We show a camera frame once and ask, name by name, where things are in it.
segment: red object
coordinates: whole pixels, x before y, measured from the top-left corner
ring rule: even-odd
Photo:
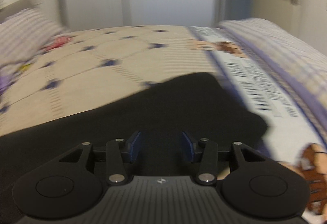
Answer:
[[[71,40],[71,37],[68,37],[68,36],[58,37],[55,39],[55,41],[51,45],[45,47],[45,50],[49,51],[49,50],[52,50],[55,48],[59,48],[59,47],[63,46],[65,43],[69,42],[70,40]]]

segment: bed sheet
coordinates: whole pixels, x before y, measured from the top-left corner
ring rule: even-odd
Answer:
[[[266,120],[269,131],[259,147],[262,153],[305,178],[327,173],[315,163],[327,157],[317,157],[326,152],[325,131],[306,103],[263,59],[226,31],[134,26],[70,36],[71,42],[38,55],[2,95],[0,135],[97,108],[176,76],[209,72],[239,103]],[[241,46],[241,54],[192,48],[194,40],[222,39]],[[320,191],[312,194],[304,213],[310,223],[325,218],[326,181],[321,176]]]

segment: metal screw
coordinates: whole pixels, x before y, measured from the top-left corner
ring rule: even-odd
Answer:
[[[203,182],[212,182],[215,179],[211,173],[202,173],[199,175],[199,180]]]
[[[109,176],[109,181],[113,183],[120,183],[125,180],[125,176],[121,174],[113,174]]]

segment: striped pillow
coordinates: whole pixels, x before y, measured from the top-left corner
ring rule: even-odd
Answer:
[[[66,32],[37,9],[24,9],[0,24],[0,77],[10,79],[53,36]]]

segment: ribbed surface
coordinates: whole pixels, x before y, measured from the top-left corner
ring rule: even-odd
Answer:
[[[126,186],[111,187],[88,212],[61,221],[22,218],[18,224],[253,224],[272,223],[239,215],[212,187],[199,186],[188,176],[135,176]],[[302,219],[278,221],[305,224]]]

